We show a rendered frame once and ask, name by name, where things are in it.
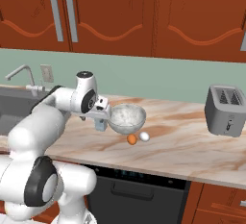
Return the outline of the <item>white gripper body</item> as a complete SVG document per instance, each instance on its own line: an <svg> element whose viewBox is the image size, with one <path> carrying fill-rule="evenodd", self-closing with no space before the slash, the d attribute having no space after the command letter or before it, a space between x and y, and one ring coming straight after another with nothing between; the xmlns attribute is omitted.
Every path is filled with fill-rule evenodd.
<svg viewBox="0 0 246 224"><path fill-rule="evenodd" d="M111 106L107 105L105 108L94 106L89 112L82 113L81 117L109 120L111 118Z"/></svg>

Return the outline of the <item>pale blue milk carton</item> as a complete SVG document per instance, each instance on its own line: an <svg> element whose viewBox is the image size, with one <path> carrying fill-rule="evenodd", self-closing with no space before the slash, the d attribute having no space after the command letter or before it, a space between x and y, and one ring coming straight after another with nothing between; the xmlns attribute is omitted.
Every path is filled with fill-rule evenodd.
<svg viewBox="0 0 246 224"><path fill-rule="evenodd" d="M94 119L95 129L100 132L105 132L108 127L108 122L105 119Z"/></svg>

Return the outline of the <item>glass mixing bowl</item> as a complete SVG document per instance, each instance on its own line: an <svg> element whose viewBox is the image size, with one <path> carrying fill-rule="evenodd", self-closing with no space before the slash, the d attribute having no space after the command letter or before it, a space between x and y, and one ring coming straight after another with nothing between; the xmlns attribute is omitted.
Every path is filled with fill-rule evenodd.
<svg viewBox="0 0 246 224"><path fill-rule="evenodd" d="M145 123L146 111L135 104L120 104L111 108L108 120L111 128L121 135L134 134Z"/></svg>

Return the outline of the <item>steel sink basin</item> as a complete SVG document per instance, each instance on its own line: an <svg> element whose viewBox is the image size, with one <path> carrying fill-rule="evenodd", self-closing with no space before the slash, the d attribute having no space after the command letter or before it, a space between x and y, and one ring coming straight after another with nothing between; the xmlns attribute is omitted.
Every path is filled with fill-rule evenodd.
<svg viewBox="0 0 246 224"><path fill-rule="evenodd" d="M34 96L26 89L0 87L0 136L6 136L48 93L45 90Z"/></svg>

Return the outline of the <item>white egg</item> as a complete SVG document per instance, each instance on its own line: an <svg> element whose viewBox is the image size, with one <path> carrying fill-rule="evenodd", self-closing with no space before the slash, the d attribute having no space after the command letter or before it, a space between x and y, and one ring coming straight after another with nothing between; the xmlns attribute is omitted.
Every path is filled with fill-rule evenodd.
<svg viewBox="0 0 246 224"><path fill-rule="evenodd" d="M144 141L144 142L147 142L149 139L150 139L150 136L148 133L146 132L141 132L139 135L138 135L139 139L141 141Z"/></svg>

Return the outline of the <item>steel tap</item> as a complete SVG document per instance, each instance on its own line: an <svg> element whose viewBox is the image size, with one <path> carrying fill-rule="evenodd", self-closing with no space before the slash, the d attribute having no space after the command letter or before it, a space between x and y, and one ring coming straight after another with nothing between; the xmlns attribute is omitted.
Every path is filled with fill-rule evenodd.
<svg viewBox="0 0 246 224"><path fill-rule="evenodd" d="M33 76L33 73L32 73L32 70L30 68L29 65L27 64L22 64L21 66L19 66L17 69L15 69L14 71L12 71L11 73L9 73L8 75L5 76L5 79L7 81L9 81L12 77L14 77L15 75L17 75L19 72L21 72L22 70L26 70L27 71L27 74L29 76L29 81L30 81L30 84L28 84L26 86L26 89L31 91L32 92L32 95L34 97L37 97L37 95L40 93L40 92L43 92L45 90L45 87L44 86L37 86L35 84L35 80L34 80L34 76Z"/></svg>

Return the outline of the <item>black dishwasher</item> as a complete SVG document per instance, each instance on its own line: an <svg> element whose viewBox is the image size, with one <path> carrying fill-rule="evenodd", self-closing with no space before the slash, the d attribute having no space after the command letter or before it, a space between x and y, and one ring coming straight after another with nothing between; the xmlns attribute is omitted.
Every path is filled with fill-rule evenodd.
<svg viewBox="0 0 246 224"><path fill-rule="evenodd" d="M86 167L97 175L96 187L86 199L98 224L181 224L190 181L97 165ZM144 201L114 195L113 181L144 184L154 190L154 197Z"/></svg>

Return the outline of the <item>grey toaster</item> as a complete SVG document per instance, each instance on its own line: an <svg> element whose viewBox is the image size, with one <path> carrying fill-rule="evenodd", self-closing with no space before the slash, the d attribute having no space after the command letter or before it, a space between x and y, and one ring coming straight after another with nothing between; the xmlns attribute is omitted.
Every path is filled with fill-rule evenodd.
<svg viewBox="0 0 246 224"><path fill-rule="evenodd" d="M212 134L239 137L246 122L246 97L237 87L211 85L205 117Z"/></svg>

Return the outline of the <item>red-brown drawer front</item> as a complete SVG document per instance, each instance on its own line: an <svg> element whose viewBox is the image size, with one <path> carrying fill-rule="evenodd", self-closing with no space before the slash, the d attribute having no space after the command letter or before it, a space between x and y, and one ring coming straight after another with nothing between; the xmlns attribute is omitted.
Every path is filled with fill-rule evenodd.
<svg viewBox="0 0 246 224"><path fill-rule="evenodd" d="M246 189L204 185L192 224L246 224Z"/></svg>

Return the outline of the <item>white wall socket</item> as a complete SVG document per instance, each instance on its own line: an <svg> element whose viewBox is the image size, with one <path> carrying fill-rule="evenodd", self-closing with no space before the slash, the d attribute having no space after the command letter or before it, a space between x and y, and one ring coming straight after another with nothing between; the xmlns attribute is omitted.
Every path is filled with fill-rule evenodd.
<svg viewBox="0 0 246 224"><path fill-rule="evenodd" d="M40 66L43 81L47 83L53 83L54 77L53 77L53 71L52 66L50 64L42 64Z"/></svg>

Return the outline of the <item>red-brown wall cupboard door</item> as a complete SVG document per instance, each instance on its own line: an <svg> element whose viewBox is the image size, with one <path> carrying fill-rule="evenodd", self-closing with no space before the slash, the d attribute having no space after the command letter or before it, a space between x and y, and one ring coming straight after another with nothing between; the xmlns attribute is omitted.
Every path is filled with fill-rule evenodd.
<svg viewBox="0 0 246 224"><path fill-rule="evenodd" d="M58 0L63 42L58 42L50 0L0 0L0 48L70 51L63 0Z"/></svg>
<svg viewBox="0 0 246 224"><path fill-rule="evenodd" d="M153 55L246 62L246 0L156 0Z"/></svg>
<svg viewBox="0 0 246 224"><path fill-rule="evenodd" d="M73 0L77 53L149 57L154 0Z"/></svg>

